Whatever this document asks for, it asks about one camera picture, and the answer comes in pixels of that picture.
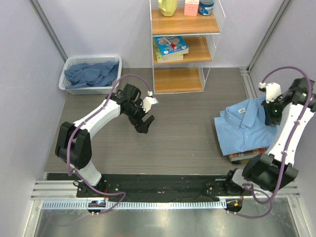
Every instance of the laundry basket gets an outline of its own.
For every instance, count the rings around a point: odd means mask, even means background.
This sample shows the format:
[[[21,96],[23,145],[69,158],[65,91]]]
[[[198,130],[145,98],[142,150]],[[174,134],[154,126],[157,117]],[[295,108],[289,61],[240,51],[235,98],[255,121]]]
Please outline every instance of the laundry basket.
[[[71,85],[71,82],[68,81],[65,77],[65,70],[69,69],[71,65],[79,64],[79,63],[88,63],[88,64],[95,64],[95,63],[105,63],[105,62],[117,62],[118,63],[118,78],[120,78],[121,71],[122,71],[122,58],[119,56],[75,56],[70,57],[67,59],[65,66],[63,68],[63,72],[61,73],[59,79],[59,88],[61,90],[66,90],[73,95],[91,95],[91,94],[109,94],[111,89],[113,88],[114,83],[117,81],[116,78],[112,82],[112,86],[106,87],[82,87],[76,89],[66,89],[65,87]]]

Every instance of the yellow pitcher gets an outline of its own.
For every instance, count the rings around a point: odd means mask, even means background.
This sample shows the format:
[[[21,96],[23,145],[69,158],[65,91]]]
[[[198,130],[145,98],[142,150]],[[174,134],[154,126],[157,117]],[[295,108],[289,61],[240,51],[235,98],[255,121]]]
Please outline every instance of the yellow pitcher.
[[[160,12],[164,16],[173,16],[177,10],[178,0],[158,0]]]

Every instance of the light blue dress shirt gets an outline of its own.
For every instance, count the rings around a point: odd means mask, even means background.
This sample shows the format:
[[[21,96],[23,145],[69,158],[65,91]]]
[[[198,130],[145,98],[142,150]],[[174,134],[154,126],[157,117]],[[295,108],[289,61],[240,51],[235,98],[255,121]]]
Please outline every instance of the light blue dress shirt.
[[[278,130],[265,125],[265,111],[261,105],[265,96],[247,99],[220,112],[214,118],[218,141],[224,156],[268,147]]]

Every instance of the stack of books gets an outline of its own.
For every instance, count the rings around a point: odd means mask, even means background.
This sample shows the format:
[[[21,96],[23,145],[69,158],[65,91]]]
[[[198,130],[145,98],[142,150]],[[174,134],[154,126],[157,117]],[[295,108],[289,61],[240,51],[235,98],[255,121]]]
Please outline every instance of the stack of books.
[[[267,148],[259,148],[251,151],[240,152],[228,155],[228,159],[233,164],[245,164],[259,154],[266,152]]]
[[[154,37],[154,49],[158,63],[183,59],[189,53],[189,47],[181,36]]]

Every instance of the wooden shelf board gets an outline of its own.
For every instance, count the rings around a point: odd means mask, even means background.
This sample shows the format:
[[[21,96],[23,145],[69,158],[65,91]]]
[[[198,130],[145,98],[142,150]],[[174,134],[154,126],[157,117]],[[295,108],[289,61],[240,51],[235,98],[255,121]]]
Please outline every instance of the wooden shelf board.
[[[163,16],[160,9],[152,9],[153,35],[185,35],[219,33],[214,14],[209,16],[185,16],[184,9],[178,8],[171,17]]]
[[[155,69],[155,93],[203,91],[198,68]]]
[[[185,42],[189,46],[189,53],[183,55],[182,60],[173,62],[158,63],[156,53],[153,46],[154,64],[171,64],[171,63],[192,63],[192,62],[209,62],[212,61],[211,54],[209,53],[206,38],[201,37],[185,37]]]

